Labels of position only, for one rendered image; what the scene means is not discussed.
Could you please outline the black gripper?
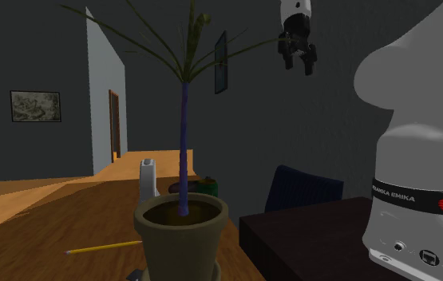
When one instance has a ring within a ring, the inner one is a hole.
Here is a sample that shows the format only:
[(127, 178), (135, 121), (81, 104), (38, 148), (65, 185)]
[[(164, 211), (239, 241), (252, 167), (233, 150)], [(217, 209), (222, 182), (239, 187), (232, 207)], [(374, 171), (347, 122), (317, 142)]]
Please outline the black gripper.
[(290, 38), (290, 41), (279, 41), (278, 43), (278, 53), (283, 56), (285, 69), (293, 68), (295, 50), (306, 50), (301, 58), (305, 65), (305, 75), (310, 76), (313, 73), (314, 64), (318, 60), (316, 46), (313, 43), (308, 44), (310, 17), (305, 14), (294, 14), (284, 21), (283, 27)]

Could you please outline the dark blue chair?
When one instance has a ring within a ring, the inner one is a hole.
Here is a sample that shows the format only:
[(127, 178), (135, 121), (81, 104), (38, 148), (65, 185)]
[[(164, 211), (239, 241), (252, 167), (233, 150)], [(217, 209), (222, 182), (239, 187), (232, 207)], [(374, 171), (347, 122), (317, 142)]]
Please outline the dark blue chair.
[(342, 199), (344, 182), (315, 176), (286, 165), (275, 171), (265, 212), (279, 211)]

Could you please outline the green can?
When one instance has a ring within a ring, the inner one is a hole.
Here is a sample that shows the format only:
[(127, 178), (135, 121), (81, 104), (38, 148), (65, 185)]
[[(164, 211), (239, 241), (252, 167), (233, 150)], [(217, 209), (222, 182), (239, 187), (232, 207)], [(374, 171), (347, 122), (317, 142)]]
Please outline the green can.
[(217, 197), (218, 184), (216, 180), (206, 176), (204, 179), (197, 182), (197, 192)]

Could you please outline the dark oval object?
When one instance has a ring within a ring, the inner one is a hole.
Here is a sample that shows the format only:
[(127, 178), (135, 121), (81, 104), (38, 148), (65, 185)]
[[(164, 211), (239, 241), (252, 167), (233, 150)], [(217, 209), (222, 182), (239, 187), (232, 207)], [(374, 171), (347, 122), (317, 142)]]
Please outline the dark oval object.
[[(199, 180), (189, 180), (188, 181), (188, 192), (200, 192), (200, 188), (199, 188)], [(171, 184), (168, 187), (168, 192), (170, 194), (172, 193), (179, 193), (180, 192), (180, 182), (176, 182), (174, 184)]]

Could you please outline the dark robot stand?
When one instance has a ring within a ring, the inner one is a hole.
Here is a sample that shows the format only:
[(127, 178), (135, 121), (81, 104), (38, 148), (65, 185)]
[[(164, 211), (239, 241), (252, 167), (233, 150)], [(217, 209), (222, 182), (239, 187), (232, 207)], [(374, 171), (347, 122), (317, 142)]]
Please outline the dark robot stand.
[(409, 281), (369, 258), (372, 200), (357, 197), (239, 218), (239, 245), (266, 281)]

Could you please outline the potted palm plant olive pot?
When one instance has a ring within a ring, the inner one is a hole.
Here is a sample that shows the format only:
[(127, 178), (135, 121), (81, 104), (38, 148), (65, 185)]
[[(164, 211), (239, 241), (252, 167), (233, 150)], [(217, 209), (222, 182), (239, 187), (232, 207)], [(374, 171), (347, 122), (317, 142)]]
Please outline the potted palm plant olive pot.
[(195, 55), (202, 29), (211, 21), (207, 14), (196, 14), (195, 5), (196, 0), (190, 0), (182, 59), (172, 55), (166, 60), (134, 39), (128, 40), (166, 65), (181, 83), (180, 190), (145, 200), (133, 213), (147, 263), (144, 281), (220, 281), (221, 277), (216, 253), (227, 225), (228, 206), (218, 197), (188, 191), (188, 88), (205, 70)]

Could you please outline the yellow pencil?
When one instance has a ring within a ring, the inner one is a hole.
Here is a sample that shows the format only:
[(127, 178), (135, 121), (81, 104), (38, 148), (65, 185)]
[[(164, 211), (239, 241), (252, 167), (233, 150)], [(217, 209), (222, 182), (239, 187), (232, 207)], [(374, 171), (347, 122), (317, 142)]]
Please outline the yellow pencil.
[(73, 254), (89, 252), (89, 251), (100, 251), (100, 250), (117, 248), (117, 247), (132, 246), (132, 245), (137, 245), (137, 244), (141, 244), (141, 243), (143, 243), (142, 240), (134, 240), (134, 241), (128, 241), (128, 242), (122, 242), (122, 243), (111, 243), (111, 244), (106, 244), (106, 245), (84, 247), (84, 248), (79, 248), (79, 249), (63, 251), (63, 254), (64, 255), (73, 255)]

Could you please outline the blue framed wall picture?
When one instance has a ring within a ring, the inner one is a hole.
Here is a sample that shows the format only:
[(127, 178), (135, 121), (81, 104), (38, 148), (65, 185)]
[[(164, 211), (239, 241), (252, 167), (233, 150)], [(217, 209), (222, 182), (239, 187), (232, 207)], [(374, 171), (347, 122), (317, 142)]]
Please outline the blue framed wall picture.
[(215, 94), (227, 89), (227, 31), (225, 30), (215, 44)]

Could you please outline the grey landscape wall picture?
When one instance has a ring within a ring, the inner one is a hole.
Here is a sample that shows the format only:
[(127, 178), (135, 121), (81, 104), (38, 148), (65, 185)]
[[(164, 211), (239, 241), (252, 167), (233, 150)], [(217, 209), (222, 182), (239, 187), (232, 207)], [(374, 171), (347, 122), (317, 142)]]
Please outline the grey landscape wall picture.
[(13, 122), (61, 122), (61, 95), (11, 90), (10, 109)]

